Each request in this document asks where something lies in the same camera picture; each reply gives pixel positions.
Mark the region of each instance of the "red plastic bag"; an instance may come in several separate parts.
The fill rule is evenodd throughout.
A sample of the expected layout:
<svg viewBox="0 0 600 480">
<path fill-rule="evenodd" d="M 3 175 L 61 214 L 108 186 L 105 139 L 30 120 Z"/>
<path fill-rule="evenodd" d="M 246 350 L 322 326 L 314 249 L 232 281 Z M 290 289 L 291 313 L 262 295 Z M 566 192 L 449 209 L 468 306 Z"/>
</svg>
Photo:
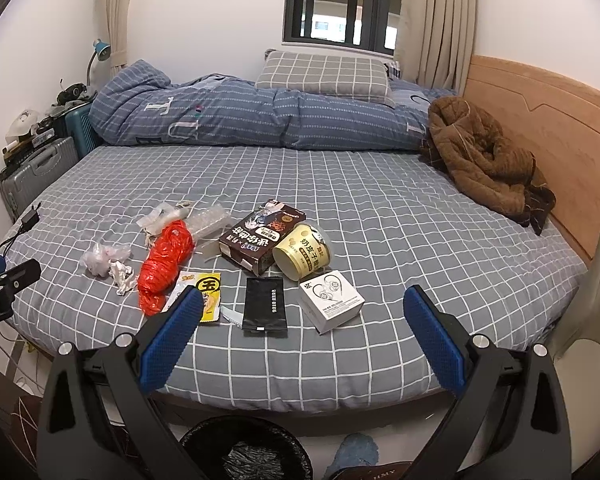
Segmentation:
<svg viewBox="0 0 600 480">
<path fill-rule="evenodd" d="M 194 248 L 195 243 L 182 220 L 167 225 L 155 241 L 138 276 L 139 304 L 147 316 L 162 311 L 167 302 L 163 292 L 176 280 L 179 265 Z"/>
</svg>

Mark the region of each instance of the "black pouch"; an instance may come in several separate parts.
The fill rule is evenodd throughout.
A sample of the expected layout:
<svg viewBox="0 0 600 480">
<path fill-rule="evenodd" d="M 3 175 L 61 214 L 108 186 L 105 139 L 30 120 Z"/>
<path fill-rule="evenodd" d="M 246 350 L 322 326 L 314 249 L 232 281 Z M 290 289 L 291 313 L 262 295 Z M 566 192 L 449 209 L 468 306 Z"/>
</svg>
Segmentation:
<svg viewBox="0 0 600 480">
<path fill-rule="evenodd" d="M 248 332 L 286 332 L 282 278 L 247 278 L 242 329 Z"/>
</svg>

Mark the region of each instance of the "wooden headboard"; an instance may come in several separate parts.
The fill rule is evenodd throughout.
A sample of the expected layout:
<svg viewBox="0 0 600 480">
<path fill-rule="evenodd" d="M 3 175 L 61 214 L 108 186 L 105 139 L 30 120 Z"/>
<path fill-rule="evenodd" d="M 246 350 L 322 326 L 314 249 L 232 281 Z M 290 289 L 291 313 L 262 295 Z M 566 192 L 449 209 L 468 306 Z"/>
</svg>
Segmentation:
<svg viewBox="0 0 600 480">
<path fill-rule="evenodd" d="M 589 264 L 600 233 L 600 91 L 534 66 L 473 56 L 464 97 L 534 153 L 556 195 L 554 223 Z"/>
</svg>

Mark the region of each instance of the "blue slipper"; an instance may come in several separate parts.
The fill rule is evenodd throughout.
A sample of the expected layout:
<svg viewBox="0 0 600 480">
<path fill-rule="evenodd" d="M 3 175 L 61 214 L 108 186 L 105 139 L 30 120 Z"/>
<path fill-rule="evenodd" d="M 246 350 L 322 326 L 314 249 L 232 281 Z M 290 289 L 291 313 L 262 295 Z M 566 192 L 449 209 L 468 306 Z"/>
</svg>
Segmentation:
<svg viewBox="0 0 600 480">
<path fill-rule="evenodd" d="M 324 474 L 324 480 L 346 467 L 377 465 L 378 460 L 378 444 L 368 435 L 352 433 L 347 435 L 340 444 L 333 463 Z"/>
</svg>

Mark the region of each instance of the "gray suitcase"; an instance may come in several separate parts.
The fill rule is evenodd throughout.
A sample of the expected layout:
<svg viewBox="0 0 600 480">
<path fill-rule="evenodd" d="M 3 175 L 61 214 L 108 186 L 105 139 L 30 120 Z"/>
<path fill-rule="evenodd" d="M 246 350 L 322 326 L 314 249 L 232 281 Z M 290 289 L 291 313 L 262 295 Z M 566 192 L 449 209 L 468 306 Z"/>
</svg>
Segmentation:
<svg viewBox="0 0 600 480">
<path fill-rule="evenodd" d="M 11 221 L 15 222 L 40 193 L 77 162 L 71 137 L 55 140 L 33 152 L 18 171 L 0 183 Z"/>
</svg>

